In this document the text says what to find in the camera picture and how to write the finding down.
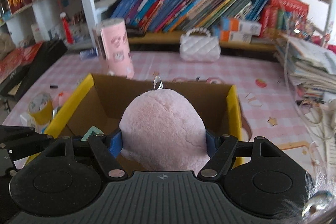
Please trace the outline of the stack of papers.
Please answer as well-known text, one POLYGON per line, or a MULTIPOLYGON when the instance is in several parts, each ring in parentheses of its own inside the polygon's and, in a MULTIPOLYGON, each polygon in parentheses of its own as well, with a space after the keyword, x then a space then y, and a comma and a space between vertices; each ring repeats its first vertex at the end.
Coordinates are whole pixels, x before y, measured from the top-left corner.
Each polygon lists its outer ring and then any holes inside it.
POLYGON ((284 35, 275 42, 276 57, 301 98, 335 99, 335 52, 306 40, 284 35))

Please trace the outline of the black keyboard instrument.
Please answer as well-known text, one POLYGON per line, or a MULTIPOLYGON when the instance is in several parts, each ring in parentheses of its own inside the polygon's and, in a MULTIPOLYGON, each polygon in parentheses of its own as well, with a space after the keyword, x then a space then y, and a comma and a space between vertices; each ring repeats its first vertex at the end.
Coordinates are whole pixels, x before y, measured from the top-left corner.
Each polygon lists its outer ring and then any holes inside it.
POLYGON ((1 83, 1 97, 19 101, 66 51, 67 48, 61 40, 44 42, 31 64, 18 67, 1 83))

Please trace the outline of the pink checkered tablecloth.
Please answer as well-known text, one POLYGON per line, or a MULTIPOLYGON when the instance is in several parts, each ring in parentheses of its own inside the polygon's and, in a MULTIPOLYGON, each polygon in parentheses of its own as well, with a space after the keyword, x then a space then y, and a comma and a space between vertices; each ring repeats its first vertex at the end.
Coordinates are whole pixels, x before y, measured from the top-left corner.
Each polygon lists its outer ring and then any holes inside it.
MULTIPOLYGON (((234 84, 243 114, 254 136, 264 136, 308 171, 313 170, 308 147, 312 142, 305 124, 294 108, 282 66, 279 63, 222 56, 214 63, 186 63, 179 54, 168 52, 133 52, 136 80, 159 76, 166 83, 178 80, 215 80, 234 84)), ((64 55, 52 65, 7 114, 1 111, 1 123, 20 126, 21 114, 29 101, 41 92, 56 96, 71 92, 89 73, 100 73, 99 60, 81 60, 79 55, 64 55)))

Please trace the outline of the white quilted handbag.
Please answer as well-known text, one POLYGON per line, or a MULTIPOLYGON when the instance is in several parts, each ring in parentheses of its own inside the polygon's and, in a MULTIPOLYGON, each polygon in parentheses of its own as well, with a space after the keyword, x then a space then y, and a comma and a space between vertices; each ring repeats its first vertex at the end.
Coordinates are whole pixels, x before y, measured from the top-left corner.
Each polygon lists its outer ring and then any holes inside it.
POLYGON ((208 29, 197 27, 181 35, 179 54, 184 61, 213 63, 221 56, 221 46, 217 36, 208 29))

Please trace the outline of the red tassel ornament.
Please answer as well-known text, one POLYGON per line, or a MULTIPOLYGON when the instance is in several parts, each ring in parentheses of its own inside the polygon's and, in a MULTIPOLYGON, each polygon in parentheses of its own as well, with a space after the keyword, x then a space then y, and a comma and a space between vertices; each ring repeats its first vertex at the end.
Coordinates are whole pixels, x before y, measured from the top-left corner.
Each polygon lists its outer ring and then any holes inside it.
POLYGON ((67 16, 66 16, 65 12, 62 12, 60 14, 60 19, 62 21, 63 30, 64 30, 64 33, 65 33, 65 36, 66 36, 67 43, 68 44, 73 44, 74 39, 72 37, 70 26, 69 26, 69 23, 68 23, 67 16))

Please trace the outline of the pink plush pig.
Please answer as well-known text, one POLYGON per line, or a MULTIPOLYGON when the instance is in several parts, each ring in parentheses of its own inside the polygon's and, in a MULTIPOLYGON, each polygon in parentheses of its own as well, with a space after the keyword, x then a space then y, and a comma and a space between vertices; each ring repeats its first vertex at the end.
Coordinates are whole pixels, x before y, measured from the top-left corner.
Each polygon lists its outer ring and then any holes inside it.
POLYGON ((206 128, 193 105, 160 77, 123 112, 121 155, 151 171, 198 173, 210 160, 206 128))

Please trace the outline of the yellow cardboard box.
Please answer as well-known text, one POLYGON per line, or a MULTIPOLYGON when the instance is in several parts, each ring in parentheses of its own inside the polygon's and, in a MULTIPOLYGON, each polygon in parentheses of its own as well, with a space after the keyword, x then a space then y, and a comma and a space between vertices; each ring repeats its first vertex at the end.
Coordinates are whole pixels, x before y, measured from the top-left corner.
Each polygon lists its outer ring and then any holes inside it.
MULTIPOLYGON (((137 96, 153 87, 150 81, 123 77, 88 75, 50 121, 46 134, 83 136, 92 126, 109 135, 120 129, 123 112, 137 96)), ((242 138, 242 115, 236 87, 207 81, 171 81, 164 88, 184 96, 201 117, 206 131, 216 136, 228 134, 242 138)), ((146 170, 135 161, 117 157, 128 172, 146 170)))

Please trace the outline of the pink plush chick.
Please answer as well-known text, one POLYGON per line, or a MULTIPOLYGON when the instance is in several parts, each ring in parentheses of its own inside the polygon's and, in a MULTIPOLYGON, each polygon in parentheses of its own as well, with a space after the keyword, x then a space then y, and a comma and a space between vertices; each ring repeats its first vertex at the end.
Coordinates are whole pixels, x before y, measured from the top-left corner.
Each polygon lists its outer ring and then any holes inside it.
POLYGON ((62 91, 58 93, 52 101, 53 108, 62 107, 66 103, 66 101, 70 98, 70 96, 71 92, 62 91))

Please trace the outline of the pastel toy truck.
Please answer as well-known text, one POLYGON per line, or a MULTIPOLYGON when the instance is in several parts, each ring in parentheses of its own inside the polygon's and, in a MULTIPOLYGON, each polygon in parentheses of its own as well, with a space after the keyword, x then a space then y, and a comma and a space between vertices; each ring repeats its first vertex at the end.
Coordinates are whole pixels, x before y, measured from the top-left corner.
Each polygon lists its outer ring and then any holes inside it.
POLYGON ((52 112, 52 119, 54 119, 57 115, 57 113, 60 111, 61 106, 57 106, 56 108, 54 108, 53 112, 52 112))

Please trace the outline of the row of colourful books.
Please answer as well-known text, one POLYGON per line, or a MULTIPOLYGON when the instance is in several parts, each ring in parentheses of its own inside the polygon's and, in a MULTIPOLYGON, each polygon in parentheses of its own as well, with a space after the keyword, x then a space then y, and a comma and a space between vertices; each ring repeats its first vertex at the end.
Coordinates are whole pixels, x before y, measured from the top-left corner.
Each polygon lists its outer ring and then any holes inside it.
POLYGON ((235 31, 252 26, 252 36, 273 39, 282 34, 309 40, 313 25, 309 5, 299 0, 117 0, 110 18, 147 33, 186 32, 202 27, 235 31))

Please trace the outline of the small spray bottle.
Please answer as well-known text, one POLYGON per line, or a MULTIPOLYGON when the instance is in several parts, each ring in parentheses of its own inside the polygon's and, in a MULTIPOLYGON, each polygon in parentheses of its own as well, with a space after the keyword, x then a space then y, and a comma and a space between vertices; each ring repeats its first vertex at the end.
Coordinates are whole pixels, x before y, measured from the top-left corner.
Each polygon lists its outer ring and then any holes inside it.
POLYGON ((96 49, 91 48, 89 50, 80 51, 79 56, 81 60, 88 60, 98 57, 98 54, 96 49))

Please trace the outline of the pink cylindrical humidifier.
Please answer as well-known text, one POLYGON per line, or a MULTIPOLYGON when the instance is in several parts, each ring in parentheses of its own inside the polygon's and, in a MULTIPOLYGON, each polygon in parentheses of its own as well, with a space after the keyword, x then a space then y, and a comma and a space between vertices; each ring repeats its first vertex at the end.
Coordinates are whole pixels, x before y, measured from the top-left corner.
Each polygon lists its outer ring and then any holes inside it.
POLYGON ((132 79, 134 67, 123 18, 106 19, 97 24, 93 35, 103 72, 132 79))

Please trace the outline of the mint correction tape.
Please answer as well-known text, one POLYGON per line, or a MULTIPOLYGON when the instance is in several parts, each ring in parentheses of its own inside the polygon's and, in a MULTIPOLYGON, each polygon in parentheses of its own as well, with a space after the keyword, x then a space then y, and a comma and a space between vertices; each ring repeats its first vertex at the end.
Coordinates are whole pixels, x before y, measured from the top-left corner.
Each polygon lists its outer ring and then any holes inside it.
POLYGON ((80 141, 87 141, 91 136, 105 136, 105 134, 97 127, 92 126, 82 137, 80 141))

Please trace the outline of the yellow tape roll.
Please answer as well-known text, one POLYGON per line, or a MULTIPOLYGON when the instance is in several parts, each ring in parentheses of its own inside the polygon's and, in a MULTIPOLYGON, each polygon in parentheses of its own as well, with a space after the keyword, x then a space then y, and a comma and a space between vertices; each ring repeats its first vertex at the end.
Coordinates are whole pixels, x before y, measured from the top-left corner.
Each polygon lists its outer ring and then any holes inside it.
POLYGON ((52 119, 52 98, 49 93, 37 94, 28 105, 28 113, 38 125, 47 124, 52 119))

